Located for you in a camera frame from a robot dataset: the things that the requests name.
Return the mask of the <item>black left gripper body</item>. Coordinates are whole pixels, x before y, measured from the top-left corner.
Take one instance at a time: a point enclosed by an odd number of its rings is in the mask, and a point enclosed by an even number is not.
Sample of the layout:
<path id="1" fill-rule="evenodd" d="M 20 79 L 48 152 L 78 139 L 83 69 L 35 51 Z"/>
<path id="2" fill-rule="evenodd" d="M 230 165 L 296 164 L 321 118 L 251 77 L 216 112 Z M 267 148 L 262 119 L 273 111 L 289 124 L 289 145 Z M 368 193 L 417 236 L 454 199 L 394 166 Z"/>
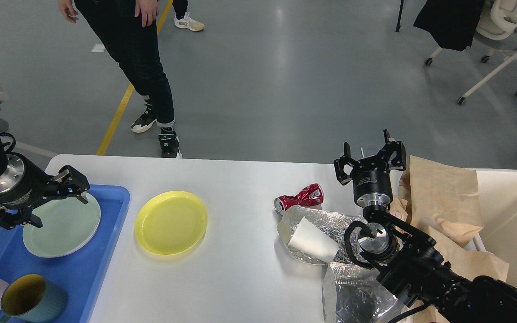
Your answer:
<path id="1" fill-rule="evenodd" d="M 12 210 L 41 206 L 53 176 L 19 153 L 7 154 L 6 162 L 0 175 L 0 204 Z"/>

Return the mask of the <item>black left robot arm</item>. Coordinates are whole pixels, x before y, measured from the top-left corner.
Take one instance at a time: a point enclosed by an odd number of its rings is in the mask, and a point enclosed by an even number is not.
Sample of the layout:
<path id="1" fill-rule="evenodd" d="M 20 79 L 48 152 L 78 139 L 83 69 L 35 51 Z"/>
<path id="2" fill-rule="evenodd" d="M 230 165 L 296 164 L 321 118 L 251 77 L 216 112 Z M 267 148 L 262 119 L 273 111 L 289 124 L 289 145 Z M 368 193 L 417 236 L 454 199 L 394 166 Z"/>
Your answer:
<path id="1" fill-rule="evenodd" d="M 4 143 L 4 137 L 12 141 Z M 88 203 L 90 184 L 84 174 L 66 165 L 57 175 L 49 175 L 15 153 L 15 145 L 12 134 L 0 132 L 0 227 L 10 230 L 29 224 L 41 228 L 42 221 L 33 211 L 53 200 L 76 198 Z"/>

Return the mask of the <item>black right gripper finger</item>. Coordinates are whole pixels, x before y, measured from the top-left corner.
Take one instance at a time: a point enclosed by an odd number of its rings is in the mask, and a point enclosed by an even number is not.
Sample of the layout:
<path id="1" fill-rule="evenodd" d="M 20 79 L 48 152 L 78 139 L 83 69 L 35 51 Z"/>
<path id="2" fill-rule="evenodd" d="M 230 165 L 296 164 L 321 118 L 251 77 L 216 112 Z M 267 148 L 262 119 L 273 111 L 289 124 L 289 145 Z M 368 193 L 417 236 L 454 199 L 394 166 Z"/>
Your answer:
<path id="1" fill-rule="evenodd" d="M 384 145 L 373 156 L 373 171 L 389 172 L 407 169 L 407 154 L 404 143 L 394 139 L 388 130 L 383 130 Z"/>
<path id="2" fill-rule="evenodd" d="M 348 142 L 343 143 L 343 154 L 333 161 L 333 165 L 336 178 L 342 186 L 347 185 L 360 170 L 360 163 L 352 158 L 351 146 Z"/>

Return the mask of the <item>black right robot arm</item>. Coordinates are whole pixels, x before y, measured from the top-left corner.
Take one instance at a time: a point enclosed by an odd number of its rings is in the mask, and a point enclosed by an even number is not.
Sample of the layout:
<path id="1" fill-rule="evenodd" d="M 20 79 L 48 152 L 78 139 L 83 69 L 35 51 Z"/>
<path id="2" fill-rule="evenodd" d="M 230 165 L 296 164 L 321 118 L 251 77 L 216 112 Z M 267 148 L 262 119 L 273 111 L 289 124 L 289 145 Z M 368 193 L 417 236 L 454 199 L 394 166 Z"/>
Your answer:
<path id="1" fill-rule="evenodd" d="M 351 222 L 343 234 L 347 257 L 378 270 L 376 280 L 404 306 L 422 302 L 390 321 L 433 306 L 450 323 L 517 323 L 517 288 L 486 275 L 468 280 L 456 274 L 433 237 L 390 214 L 390 170 L 406 169 L 406 151 L 402 141 L 387 130 L 383 134 L 384 147 L 375 155 L 355 160 L 345 142 L 333 164 L 340 184 L 352 184 L 355 204 L 363 211 L 364 222 Z"/>

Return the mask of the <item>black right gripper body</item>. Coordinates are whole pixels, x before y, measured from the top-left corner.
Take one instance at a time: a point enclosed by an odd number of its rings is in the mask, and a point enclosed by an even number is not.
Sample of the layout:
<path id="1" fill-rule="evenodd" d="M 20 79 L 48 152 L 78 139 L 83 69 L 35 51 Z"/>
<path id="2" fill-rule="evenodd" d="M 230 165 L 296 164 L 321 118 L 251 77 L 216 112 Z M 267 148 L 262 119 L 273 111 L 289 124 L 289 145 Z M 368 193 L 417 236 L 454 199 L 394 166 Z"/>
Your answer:
<path id="1" fill-rule="evenodd" d="M 390 206 L 393 199 L 390 184 L 390 164 L 377 158 L 365 158 L 353 163 L 350 173 L 355 204 L 359 207 Z"/>

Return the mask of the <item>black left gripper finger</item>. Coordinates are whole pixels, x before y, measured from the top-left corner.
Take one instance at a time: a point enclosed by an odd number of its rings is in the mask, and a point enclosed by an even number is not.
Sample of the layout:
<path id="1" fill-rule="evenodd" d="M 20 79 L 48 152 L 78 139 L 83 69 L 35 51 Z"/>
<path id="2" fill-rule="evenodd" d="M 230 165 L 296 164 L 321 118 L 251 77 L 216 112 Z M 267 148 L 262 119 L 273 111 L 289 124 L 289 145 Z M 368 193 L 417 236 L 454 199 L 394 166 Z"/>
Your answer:
<path id="1" fill-rule="evenodd" d="M 88 178 L 70 165 L 62 167 L 59 173 L 52 178 L 52 196 L 55 200 L 72 197 L 82 204 L 88 204 L 89 189 Z"/>
<path id="2" fill-rule="evenodd" d="M 34 207 L 31 205 L 21 207 L 17 210 L 9 211 L 4 205 L 0 204 L 0 227 L 11 230 L 17 225 L 30 224 L 34 227 L 43 227 L 41 219 L 33 214 Z"/>

